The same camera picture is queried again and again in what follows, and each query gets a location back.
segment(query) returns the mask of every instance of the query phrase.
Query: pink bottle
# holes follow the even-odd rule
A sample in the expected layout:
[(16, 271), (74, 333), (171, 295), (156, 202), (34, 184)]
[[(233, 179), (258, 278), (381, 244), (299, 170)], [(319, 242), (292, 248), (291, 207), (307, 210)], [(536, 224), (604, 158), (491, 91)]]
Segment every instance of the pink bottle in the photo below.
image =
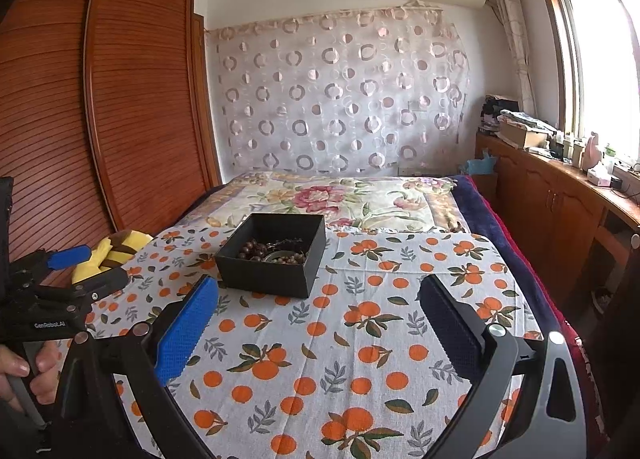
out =
[(587, 171), (596, 166), (602, 159), (602, 152), (598, 150), (598, 134), (591, 132), (591, 136), (587, 141), (587, 146), (584, 149), (584, 155), (582, 156), (581, 168)]

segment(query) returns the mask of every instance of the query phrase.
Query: wardrobe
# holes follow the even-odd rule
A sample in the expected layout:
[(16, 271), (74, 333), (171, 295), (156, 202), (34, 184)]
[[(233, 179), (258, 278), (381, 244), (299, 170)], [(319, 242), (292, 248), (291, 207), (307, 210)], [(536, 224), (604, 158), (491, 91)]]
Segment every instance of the wardrobe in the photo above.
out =
[(202, 24), (193, 0), (14, 1), (0, 23), (12, 260), (158, 233), (220, 184)]

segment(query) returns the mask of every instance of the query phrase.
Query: bed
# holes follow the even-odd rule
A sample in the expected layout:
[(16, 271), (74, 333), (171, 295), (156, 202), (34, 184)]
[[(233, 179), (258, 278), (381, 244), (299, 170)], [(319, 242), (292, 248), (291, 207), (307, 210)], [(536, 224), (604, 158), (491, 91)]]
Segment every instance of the bed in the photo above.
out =
[[(470, 388), (417, 301), (428, 273), (516, 336), (564, 333), (590, 445), (599, 445), (594, 384), (577, 335), (465, 177), (241, 176), (125, 265), (129, 285), (95, 306), (90, 330), (124, 334), (186, 295), (202, 273), (219, 278), (213, 255), (255, 211), (322, 213), (327, 246), (308, 300), (220, 284), (209, 326), (169, 384), (217, 457), (422, 457)], [(496, 446), (519, 381), (505, 392), (479, 455)], [(124, 378), (118, 390), (140, 442), (157, 454)]]

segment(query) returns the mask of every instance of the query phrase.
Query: black box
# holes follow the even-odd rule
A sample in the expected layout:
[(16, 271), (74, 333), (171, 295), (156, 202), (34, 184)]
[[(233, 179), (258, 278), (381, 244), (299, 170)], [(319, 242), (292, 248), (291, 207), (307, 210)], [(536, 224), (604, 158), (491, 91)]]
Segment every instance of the black box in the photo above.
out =
[[(251, 239), (265, 244), (282, 239), (302, 239), (302, 249), (308, 251), (305, 264), (274, 264), (236, 258), (244, 243)], [(309, 298), (325, 243), (322, 215), (251, 214), (215, 258), (222, 281), (228, 287), (268, 295)]]

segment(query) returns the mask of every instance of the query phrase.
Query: hand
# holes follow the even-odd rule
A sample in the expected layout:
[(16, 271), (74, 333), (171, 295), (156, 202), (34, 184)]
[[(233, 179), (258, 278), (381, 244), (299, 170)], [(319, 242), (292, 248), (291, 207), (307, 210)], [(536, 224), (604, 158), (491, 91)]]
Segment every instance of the hand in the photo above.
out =
[[(31, 380), (30, 387), (31, 392), (36, 395), (36, 399), (41, 405), (50, 405), (56, 399), (56, 389), (58, 388), (57, 357), (58, 348), (53, 341), (45, 342), (36, 356), (36, 365), (40, 374)], [(23, 412), (20, 402), (6, 379), (7, 374), (25, 378), (29, 374), (29, 363), (12, 353), (4, 345), (0, 345), (0, 399), (8, 402), (12, 409)]]

